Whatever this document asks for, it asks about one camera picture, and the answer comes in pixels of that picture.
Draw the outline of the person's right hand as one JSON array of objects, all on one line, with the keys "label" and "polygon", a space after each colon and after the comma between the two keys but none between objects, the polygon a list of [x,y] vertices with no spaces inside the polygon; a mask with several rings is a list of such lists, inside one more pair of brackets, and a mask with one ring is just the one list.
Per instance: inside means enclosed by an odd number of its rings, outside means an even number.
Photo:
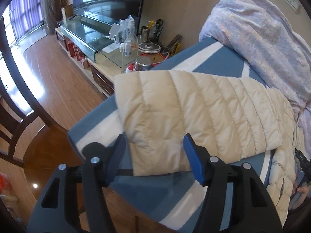
[{"label": "person's right hand", "polygon": [[298,187],[294,196],[294,206],[299,207],[308,196],[308,193],[309,187],[307,185]]}]

